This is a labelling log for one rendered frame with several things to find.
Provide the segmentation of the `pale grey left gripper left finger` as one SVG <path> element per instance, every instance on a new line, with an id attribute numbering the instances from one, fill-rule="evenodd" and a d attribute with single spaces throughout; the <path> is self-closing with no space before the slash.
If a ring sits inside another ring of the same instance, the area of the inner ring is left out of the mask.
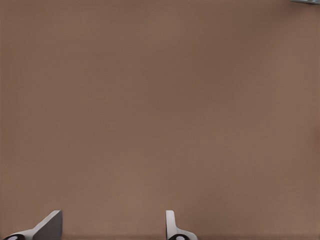
<path id="1" fill-rule="evenodd" d="M 2 240 L 61 240 L 63 211 L 54 210 L 35 227 L 12 233 Z"/>

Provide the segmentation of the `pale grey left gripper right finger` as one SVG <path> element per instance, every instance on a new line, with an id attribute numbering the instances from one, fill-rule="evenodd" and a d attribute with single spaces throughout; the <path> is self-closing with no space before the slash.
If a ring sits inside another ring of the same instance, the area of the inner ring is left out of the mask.
<path id="1" fill-rule="evenodd" d="M 165 211 L 166 240 L 197 240 L 197 236 L 176 225 L 175 213 L 173 210 Z"/>

